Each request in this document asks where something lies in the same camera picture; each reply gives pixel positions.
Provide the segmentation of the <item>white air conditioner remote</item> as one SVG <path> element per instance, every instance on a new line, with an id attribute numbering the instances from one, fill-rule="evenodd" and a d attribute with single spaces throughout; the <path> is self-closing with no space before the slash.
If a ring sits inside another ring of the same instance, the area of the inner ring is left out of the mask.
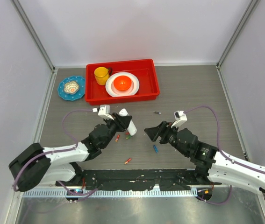
<path id="1" fill-rule="evenodd" d="M 129 116 L 129 113 L 127 112 L 125 108 L 123 108 L 119 111 L 119 115 L 122 117 L 125 117 L 125 116 Z M 129 123 L 127 131 L 130 134 L 130 136 L 134 136 L 137 133 L 137 128 L 132 120 Z"/>

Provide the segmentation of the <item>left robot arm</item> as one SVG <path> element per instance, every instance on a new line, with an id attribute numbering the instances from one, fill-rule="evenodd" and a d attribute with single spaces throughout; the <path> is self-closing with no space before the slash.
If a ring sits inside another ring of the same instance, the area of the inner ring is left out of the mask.
<path id="1" fill-rule="evenodd" d="M 66 181 L 72 186 L 82 182 L 82 174 L 73 167 L 74 162 L 90 161 L 101 154 L 117 132 L 124 132 L 132 121 L 131 115 L 121 116 L 112 113 L 105 124 L 98 124 L 81 141 L 64 147 L 42 147 L 33 143 L 20 153 L 9 164 L 9 170 L 14 178 L 13 190 L 26 192 L 41 183 L 52 168 L 70 165 Z"/>

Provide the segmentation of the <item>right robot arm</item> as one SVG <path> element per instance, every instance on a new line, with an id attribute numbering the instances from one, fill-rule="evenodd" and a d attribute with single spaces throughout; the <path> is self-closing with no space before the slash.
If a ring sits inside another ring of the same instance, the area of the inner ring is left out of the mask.
<path id="1" fill-rule="evenodd" d="M 144 132 L 151 141 L 170 144 L 195 165 L 194 180 L 198 184 L 221 183 L 232 185 L 257 195 L 265 200 L 265 167 L 244 161 L 217 147 L 198 140 L 187 128 L 178 130 L 163 121 Z"/>

